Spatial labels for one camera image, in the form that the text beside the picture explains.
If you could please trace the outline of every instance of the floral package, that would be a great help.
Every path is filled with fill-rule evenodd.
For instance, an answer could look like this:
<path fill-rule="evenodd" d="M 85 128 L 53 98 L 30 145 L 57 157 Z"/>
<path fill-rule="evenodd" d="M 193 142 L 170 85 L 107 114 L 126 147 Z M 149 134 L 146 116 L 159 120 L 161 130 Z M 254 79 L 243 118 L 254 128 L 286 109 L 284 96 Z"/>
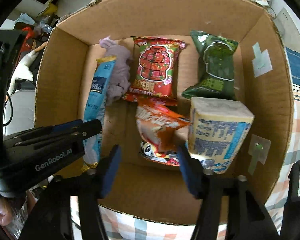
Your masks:
<path fill-rule="evenodd" d="M 136 113 L 137 127 L 142 142 L 142 153 L 147 159 L 178 166 L 173 144 L 173 133 L 190 120 L 177 114 L 164 105 L 146 99 L 140 99 Z"/>
<path fill-rule="evenodd" d="M 140 98 L 151 98 L 161 104 L 176 106 L 177 100 L 172 92 L 173 67 L 186 43 L 166 38 L 132 38 L 140 48 L 138 70 L 135 81 L 123 99 L 137 102 Z"/>

